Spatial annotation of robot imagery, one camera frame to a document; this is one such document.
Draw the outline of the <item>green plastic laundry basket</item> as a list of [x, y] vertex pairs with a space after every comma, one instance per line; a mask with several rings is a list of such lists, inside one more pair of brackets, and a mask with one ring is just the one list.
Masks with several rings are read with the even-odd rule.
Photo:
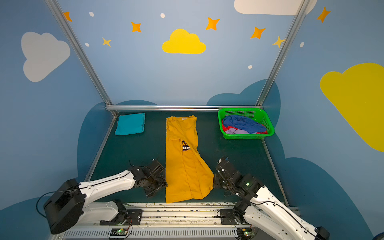
[[[238, 115], [248, 117], [267, 128], [268, 134], [265, 135], [229, 135], [226, 134], [222, 129], [222, 120], [230, 115]], [[272, 122], [268, 116], [268, 114], [261, 109], [241, 109], [241, 108], [229, 108], [229, 109], [221, 109], [218, 112], [220, 130], [223, 134], [223, 137], [227, 140], [256, 140], [256, 139], [264, 139], [266, 137], [270, 137], [275, 133], [275, 129], [272, 125]]]

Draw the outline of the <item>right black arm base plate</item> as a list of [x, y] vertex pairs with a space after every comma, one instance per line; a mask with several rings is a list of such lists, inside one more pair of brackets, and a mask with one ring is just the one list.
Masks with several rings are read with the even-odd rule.
[[243, 215], [234, 209], [221, 209], [219, 213], [222, 225], [244, 225], [246, 223]]

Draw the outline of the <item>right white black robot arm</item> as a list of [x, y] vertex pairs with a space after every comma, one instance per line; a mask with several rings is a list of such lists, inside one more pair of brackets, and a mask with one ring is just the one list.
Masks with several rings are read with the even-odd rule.
[[276, 240], [328, 240], [324, 227], [303, 220], [277, 199], [251, 174], [242, 175], [229, 158], [221, 158], [216, 166], [214, 188], [224, 189], [241, 200], [233, 208], [236, 221], [245, 222]]

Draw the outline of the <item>yellow printed t-shirt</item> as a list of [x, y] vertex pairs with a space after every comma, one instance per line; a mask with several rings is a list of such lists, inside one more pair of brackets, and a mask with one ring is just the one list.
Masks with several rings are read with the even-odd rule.
[[202, 200], [213, 189], [214, 174], [198, 152], [197, 117], [166, 119], [166, 202]]

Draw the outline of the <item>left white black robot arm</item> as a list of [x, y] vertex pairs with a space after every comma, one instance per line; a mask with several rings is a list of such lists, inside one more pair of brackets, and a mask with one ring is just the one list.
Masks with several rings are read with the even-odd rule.
[[165, 168], [157, 160], [144, 167], [132, 167], [119, 174], [99, 180], [79, 183], [65, 181], [43, 205], [44, 214], [53, 235], [61, 234], [77, 223], [96, 221], [102, 226], [132, 225], [134, 221], [120, 200], [101, 207], [91, 204], [112, 194], [143, 188], [148, 198], [167, 186]]

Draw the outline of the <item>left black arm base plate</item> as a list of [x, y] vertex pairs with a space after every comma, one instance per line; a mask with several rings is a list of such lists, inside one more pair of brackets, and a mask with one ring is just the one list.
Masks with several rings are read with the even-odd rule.
[[143, 210], [121, 210], [111, 221], [100, 221], [101, 226], [138, 226]]

